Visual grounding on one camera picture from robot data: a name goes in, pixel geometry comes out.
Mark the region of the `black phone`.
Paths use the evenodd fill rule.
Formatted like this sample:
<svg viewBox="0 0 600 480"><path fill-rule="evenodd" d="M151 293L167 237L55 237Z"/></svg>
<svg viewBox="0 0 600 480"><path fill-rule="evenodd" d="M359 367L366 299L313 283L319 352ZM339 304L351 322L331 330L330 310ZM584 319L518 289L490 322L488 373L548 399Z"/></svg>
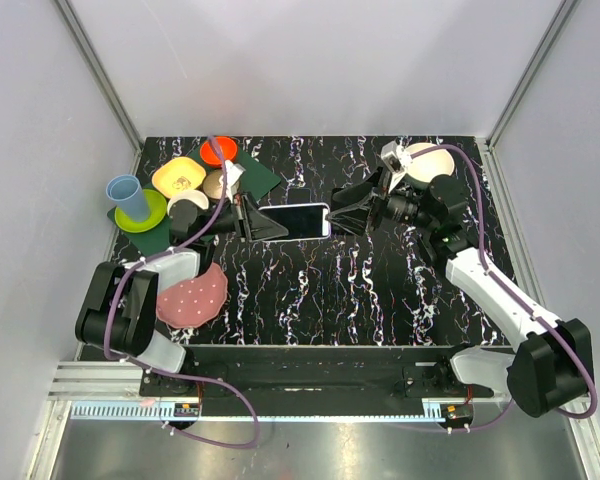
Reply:
<svg viewBox="0 0 600 480"><path fill-rule="evenodd" d="M308 188L289 188L287 203L289 205L307 204L311 202L311 190Z"/></svg>

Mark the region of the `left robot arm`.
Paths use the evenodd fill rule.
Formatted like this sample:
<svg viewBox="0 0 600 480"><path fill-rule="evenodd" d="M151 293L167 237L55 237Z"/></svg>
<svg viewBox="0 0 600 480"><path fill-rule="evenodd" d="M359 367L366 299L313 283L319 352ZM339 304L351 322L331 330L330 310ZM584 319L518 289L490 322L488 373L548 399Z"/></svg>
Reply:
<svg viewBox="0 0 600 480"><path fill-rule="evenodd" d="M158 331L162 321L195 328L214 319L228 297L228 280L214 263L214 244L202 236L234 233L248 242L287 235L286 227L258 209L248 193L205 211L192 195L170 201L171 245L134 264L99 264L76 322L77 339L109 359L133 360L162 371L161 384L176 396L195 386L193 356Z"/></svg>

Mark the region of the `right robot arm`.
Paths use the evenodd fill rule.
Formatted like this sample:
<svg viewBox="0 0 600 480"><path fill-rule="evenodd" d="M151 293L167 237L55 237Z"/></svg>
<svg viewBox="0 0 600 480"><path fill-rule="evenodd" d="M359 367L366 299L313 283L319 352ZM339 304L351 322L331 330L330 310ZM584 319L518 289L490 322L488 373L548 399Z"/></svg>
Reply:
<svg viewBox="0 0 600 480"><path fill-rule="evenodd" d="M363 235L391 219L419 232L422 260L439 278L468 295L495 322L511 353L460 346L434 371L446 396L468 385L509 395L538 418L583 396L597 406L591 334L577 318L563 321L525 294L490 261L483 236L462 222L468 191L455 177L438 175L422 191L394 193L378 169L364 182L336 188L328 221L340 232Z"/></svg>

